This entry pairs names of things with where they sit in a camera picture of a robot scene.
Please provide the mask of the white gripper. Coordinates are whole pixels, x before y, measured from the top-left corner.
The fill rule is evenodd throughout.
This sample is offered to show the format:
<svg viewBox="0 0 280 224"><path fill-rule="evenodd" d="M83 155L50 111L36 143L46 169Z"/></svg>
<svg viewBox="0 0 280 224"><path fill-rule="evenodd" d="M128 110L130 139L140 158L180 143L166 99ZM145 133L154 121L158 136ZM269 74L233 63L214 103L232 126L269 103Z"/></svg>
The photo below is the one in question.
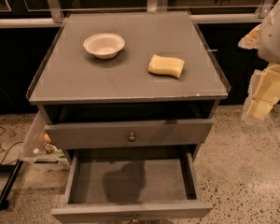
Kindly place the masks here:
<svg viewBox="0 0 280 224"><path fill-rule="evenodd" d="M238 43L242 49L257 49L260 25L254 27ZM264 120L280 101L280 64L270 63L263 71L255 70L249 83L242 119Z"/></svg>

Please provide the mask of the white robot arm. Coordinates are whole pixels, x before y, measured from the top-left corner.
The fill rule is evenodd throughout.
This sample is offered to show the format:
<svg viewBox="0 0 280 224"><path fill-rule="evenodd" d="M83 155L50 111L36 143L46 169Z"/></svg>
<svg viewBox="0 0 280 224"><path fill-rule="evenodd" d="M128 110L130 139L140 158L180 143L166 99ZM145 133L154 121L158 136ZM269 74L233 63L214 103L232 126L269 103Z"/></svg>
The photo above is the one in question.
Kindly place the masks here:
<svg viewBox="0 0 280 224"><path fill-rule="evenodd" d="M255 123L264 120L280 101L280 0L238 46L256 49L258 56L269 63L263 71L254 71L243 107L242 119Z"/></svg>

